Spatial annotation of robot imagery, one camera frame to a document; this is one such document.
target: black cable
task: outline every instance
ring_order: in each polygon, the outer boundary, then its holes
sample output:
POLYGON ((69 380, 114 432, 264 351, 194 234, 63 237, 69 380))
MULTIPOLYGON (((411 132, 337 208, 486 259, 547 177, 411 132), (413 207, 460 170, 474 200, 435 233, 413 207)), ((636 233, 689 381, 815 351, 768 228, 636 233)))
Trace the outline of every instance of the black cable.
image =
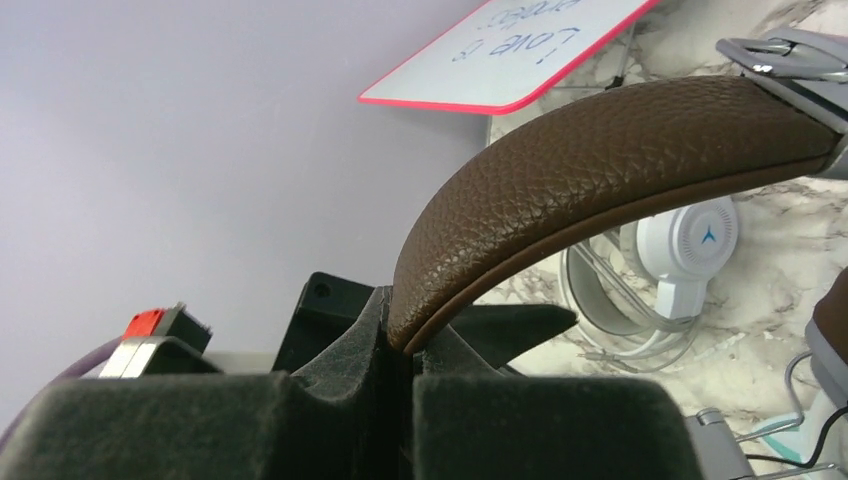
POLYGON ((839 410, 833 412, 827 420, 825 420, 824 425, 822 425, 821 432, 819 433, 819 438, 816 440, 816 448, 813 449, 813 455, 804 463, 794 462, 792 460, 786 460, 785 458, 771 457, 768 455, 755 455, 755 454, 746 454, 745 457, 750 460, 764 460, 767 462, 776 462, 783 463, 786 465, 792 465, 793 467, 798 468, 812 468, 818 463, 819 457, 821 456, 822 450, 824 450, 824 442, 827 440, 827 434, 830 432, 830 428, 839 420, 843 415, 848 414, 848 405, 840 408, 839 410))

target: white round device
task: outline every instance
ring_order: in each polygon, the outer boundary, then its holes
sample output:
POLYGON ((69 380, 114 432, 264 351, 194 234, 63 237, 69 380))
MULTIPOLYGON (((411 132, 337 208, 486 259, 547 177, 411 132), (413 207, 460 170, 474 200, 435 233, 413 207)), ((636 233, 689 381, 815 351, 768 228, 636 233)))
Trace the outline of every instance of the white round device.
POLYGON ((634 265, 657 281, 654 310, 668 319, 701 313, 707 282, 730 259, 739 221, 730 197, 664 212, 636 222, 634 265))

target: whiteboard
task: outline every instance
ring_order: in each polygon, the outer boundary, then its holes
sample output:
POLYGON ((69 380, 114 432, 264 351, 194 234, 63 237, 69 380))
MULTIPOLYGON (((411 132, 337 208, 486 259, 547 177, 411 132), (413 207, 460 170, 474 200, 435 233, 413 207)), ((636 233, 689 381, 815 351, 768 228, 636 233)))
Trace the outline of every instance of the whiteboard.
POLYGON ((500 115, 536 100, 659 0, 489 0, 359 96, 500 115))

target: marble surface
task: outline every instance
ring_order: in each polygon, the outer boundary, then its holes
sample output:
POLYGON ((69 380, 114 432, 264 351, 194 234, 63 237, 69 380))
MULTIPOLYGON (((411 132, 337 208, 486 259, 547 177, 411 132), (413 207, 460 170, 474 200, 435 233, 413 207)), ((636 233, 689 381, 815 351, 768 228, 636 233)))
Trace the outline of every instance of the marble surface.
MULTIPOLYGON (((636 26, 625 83, 732 74, 733 67, 714 49, 721 37, 755 38, 781 25, 848 35, 845 18, 845 0, 666 0, 636 26)), ((561 86, 609 84, 625 40, 616 39, 561 86)), ((551 90, 519 112, 494 117, 491 140, 594 93, 551 90)), ((680 361, 644 377, 664 385, 685 414, 717 407, 736 432, 745 433, 757 422, 790 410, 784 368, 806 350, 803 329, 813 305, 848 265, 848 182, 804 178, 734 195, 733 200, 741 222, 739 244, 709 285, 701 334, 680 361)), ((620 260, 612 260, 623 268, 620 260)), ((558 268, 555 255, 504 282, 480 302, 567 304, 558 291, 558 268)), ((534 375, 628 375, 579 356, 592 350, 572 330, 513 365, 534 375)), ((796 377, 802 403, 809 405, 817 384, 806 363, 796 377)))

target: blue logo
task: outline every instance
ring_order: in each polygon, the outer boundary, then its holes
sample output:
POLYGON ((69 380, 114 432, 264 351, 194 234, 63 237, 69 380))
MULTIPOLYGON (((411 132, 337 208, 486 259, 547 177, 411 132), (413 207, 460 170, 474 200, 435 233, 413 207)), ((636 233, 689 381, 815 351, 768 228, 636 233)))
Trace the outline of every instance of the blue logo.
POLYGON ((707 240, 716 241, 715 235, 713 235, 713 227, 707 226, 707 234, 704 235, 704 238, 701 240, 701 245, 707 243, 707 240))

